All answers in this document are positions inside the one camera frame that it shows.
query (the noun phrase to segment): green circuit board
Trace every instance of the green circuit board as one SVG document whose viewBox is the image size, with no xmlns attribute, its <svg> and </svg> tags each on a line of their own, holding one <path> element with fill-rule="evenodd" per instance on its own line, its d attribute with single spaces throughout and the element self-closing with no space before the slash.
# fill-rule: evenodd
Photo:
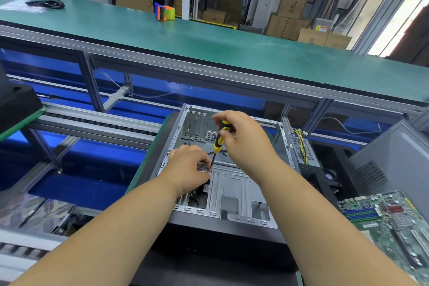
<svg viewBox="0 0 429 286">
<path fill-rule="evenodd" d="M 429 225 L 403 192 L 338 202 L 341 213 L 422 286 L 429 286 Z"/>
</svg>

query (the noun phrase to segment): hand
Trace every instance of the hand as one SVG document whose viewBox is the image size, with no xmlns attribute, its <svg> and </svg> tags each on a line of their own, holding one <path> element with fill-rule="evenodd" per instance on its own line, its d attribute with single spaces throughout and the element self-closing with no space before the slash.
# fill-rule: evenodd
<svg viewBox="0 0 429 286">
<path fill-rule="evenodd" d="M 219 132 L 225 139 L 228 154 L 244 173 L 259 183 L 265 168 L 279 159 L 260 124 L 243 112 L 231 110 L 217 113 L 212 119 L 217 125 L 221 120 L 228 120 L 234 126 L 232 132 L 236 131 L 236 137 L 226 130 Z"/>
<path fill-rule="evenodd" d="M 204 162 L 206 168 L 210 168 L 211 161 L 204 150 L 195 145 L 181 145 L 171 151 L 160 177 L 168 180 L 180 197 L 210 179 L 210 173 L 197 171 L 198 162 Z"/>
</svg>

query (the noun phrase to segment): yellow screwdriver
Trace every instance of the yellow screwdriver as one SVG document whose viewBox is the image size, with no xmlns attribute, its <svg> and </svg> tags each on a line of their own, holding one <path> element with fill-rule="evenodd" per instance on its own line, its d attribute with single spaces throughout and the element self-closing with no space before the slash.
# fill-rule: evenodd
<svg viewBox="0 0 429 286">
<path fill-rule="evenodd" d="M 231 124 L 227 121 L 227 120 L 222 120 L 219 123 L 219 131 L 221 130 L 228 130 L 231 128 Z M 222 150 L 222 145 L 225 142 L 224 138 L 221 136 L 221 134 L 217 134 L 216 136 L 216 141 L 214 142 L 214 154 L 213 154 L 213 159 L 212 159 L 212 163 L 210 164 L 210 170 L 209 172 L 212 171 L 212 166 L 213 163 L 215 162 L 215 157 L 216 154 L 219 153 Z"/>
</svg>

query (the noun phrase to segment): green workbench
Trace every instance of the green workbench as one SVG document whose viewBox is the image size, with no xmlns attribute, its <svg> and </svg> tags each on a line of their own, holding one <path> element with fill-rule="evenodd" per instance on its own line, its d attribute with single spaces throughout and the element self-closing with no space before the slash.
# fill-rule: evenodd
<svg viewBox="0 0 429 286">
<path fill-rule="evenodd" d="M 0 5 L 13 0 L 0 0 Z M 429 69 L 87 0 L 63 10 L 0 11 L 5 22 L 415 102 L 429 98 Z"/>
</svg>

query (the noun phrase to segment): screwdriver handle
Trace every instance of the screwdriver handle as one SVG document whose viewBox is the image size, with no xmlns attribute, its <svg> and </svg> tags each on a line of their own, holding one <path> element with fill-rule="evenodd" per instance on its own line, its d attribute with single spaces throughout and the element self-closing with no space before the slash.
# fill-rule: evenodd
<svg viewBox="0 0 429 286">
<path fill-rule="evenodd" d="M 231 129 L 231 124 L 227 120 L 222 120 L 219 123 L 219 131 L 221 130 L 227 130 Z M 222 145 L 225 142 L 224 138 L 221 136 L 221 134 L 217 134 L 216 141 L 214 142 L 214 153 L 217 154 L 222 150 Z"/>
</svg>

